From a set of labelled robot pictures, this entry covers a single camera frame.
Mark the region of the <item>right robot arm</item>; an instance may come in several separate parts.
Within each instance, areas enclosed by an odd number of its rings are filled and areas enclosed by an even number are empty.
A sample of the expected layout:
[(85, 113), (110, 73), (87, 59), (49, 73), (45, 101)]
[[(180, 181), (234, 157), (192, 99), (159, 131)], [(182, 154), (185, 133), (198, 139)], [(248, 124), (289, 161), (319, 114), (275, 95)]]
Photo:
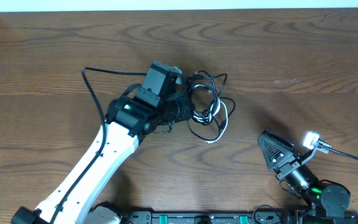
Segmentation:
[(320, 140), (320, 134), (308, 131), (302, 145), (309, 151), (302, 155), (284, 138), (270, 131), (263, 131), (258, 137), (258, 144), (264, 155), (268, 170), (275, 172), (277, 180), (285, 180), (302, 198), (311, 210), (307, 215), (323, 219), (340, 219), (345, 217), (351, 193), (343, 185), (336, 182), (319, 180), (307, 167), (316, 151), (327, 153), (332, 146)]

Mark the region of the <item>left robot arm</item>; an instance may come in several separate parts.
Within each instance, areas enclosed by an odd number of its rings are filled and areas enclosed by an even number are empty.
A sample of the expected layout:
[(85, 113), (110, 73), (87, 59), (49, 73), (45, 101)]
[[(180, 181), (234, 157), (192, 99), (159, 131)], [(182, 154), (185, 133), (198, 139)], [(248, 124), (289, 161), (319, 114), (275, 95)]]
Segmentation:
[(94, 141), (65, 180), (35, 210), (18, 209), (12, 223), (84, 223), (102, 189), (146, 135), (190, 119), (194, 106), (179, 68), (155, 61), (144, 76), (100, 113)]

